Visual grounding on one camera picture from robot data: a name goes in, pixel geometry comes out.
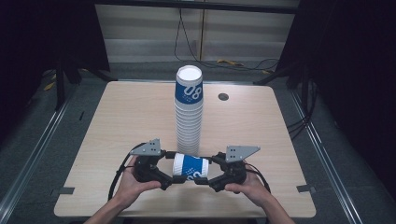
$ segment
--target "held cup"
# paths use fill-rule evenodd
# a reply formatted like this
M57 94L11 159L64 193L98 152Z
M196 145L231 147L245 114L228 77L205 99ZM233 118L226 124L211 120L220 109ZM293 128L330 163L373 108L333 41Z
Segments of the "held cup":
M186 175L187 180L195 177L207 177L209 161L199 157L192 157L177 153L174 160L174 175Z

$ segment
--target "gray wall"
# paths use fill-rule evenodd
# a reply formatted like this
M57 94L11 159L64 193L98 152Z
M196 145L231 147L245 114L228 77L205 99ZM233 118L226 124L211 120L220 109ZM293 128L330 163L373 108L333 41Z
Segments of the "gray wall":
M231 4L297 7L298 0L216 0ZM96 6L111 63L175 61L178 9ZM202 60L278 58L293 15L182 9L193 53ZM177 56L192 59L182 29Z

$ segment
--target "cable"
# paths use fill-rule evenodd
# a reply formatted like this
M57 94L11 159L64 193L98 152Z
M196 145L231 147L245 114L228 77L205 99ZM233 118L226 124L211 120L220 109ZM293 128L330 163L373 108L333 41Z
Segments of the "cable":
M288 125L288 128L291 128L291 127L294 127L295 125L299 124L300 122L302 122L297 128L294 128L293 130L289 131L289 133L294 133L294 132L298 131L297 134L295 134L291 138L291 141L294 140L303 131L303 129L308 124L308 122L311 120L312 114L315 109L317 97L318 97L318 87L316 85L314 85L314 81L311 79L311 101L312 101L311 107L310 107L309 111L306 112L306 115L302 119L300 119L299 121L297 121L291 125Z
M249 165L249 166L251 166L251 167L253 167L253 168L255 169L255 171L254 171L254 170L249 170L249 169L245 169L245 170L246 170L247 172L249 172L249 173L253 173L253 174L255 174L255 175L258 175L258 176L260 177L260 179L262 180L262 183L264 184L265 188L268 190L268 192L271 193L270 185L269 185L268 182L265 180L264 176L263 176L262 173L259 171L259 169L257 169L257 167L255 167L255 166L252 165L252 164L249 164L249 163L246 163L246 162L244 162L244 164L245 164L245 165Z
M135 146L133 149L137 148L137 147L141 147L143 145L145 145L146 143L141 143L137 146ZM108 197L107 200L110 201L110 199L113 198L113 193L114 193L114 188L117 185L117 182L120 179L121 174L124 172L124 170L128 167L133 167L133 166L125 166L125 163L128 161L128 159L131 157L131 155L128 153L125 157L125 159L122 161L122 164L119 168L118 171L116 171L116 175L114 176L113 182L111 182L111 186L110 186L110 190L108 191Z
M185 26L184 26L183 17L182 17L182 15L181 15L181 8L178 10L178 13L179 13L179 21L178 21L178 26L177 26L177 36L176 36L176 40L175 40L174 54L175 54L175 57L176 57L179 61L181 61L181 62L186 62L186 63L196 62L196 63L199 63L200 65L202 65L202 66L204 66L204 67L207 67L207 68L226 68L226 69L231 69L231 70L234 70L234 71L261 71L261 70L268 70L268 69L271 69L271 68L274 68L275 66L277 66L277 63L278 63L279 59L264 59L264 60L260 61L260 62L259 62L255 67L253 67L253 68L248 68L248 67L221 66L221 65L218 65L218 64L206 63L206 62L199 61L199 60L195 57L194 53L192 52L191 45L190 45L190 41L189 41L189 38L188 38L188 36L187 36L186 28L185 28ZM193 57L194 60L182 60L182 59L180 59L180 58L177 56L176 51L177 51L177 41L178 41L178 35L179 35L179 31L180 31L180 25L181 25L182 28L183 28L184 36L186 37L186 41L187 41L187 45L188 45L188 47L189 47L190 54L191 54L191 56ZM275 62L273 65L269 66L269 67L259 68L259 66L260 66L262 63L268 62L268 61L276 61L276 62Z

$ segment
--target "wooden table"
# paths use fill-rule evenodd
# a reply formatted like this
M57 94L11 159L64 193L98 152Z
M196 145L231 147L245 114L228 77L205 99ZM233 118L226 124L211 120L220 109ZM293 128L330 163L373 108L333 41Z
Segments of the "wooden table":
M229 100L221 101L220 93ZM75 188L60 195L59 217L90 217L106 203L111 181L126 154L139 143L161 139L162 149L176 150L175 83L110 82L64 184ZM268 181L273 194L291 217L316 213L311 195L299 193L304 176L269 87L204 84L204 114L200 156L225 152L228 145L260 146L247 158ZM172 174L173 160L160 160L161 171ZM221 175L216 164L209 178ZM144 192L123 211L124 217L264 217L243 194L215 192L189 181L166 191Z

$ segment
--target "stack of paper cups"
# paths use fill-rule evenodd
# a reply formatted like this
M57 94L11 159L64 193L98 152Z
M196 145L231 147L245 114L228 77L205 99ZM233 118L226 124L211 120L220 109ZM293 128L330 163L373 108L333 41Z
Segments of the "stack of paper cups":
M201 137L201 122L204 109L202 72L193 65L177 71L175 110L177 127L177 151L197 155Z

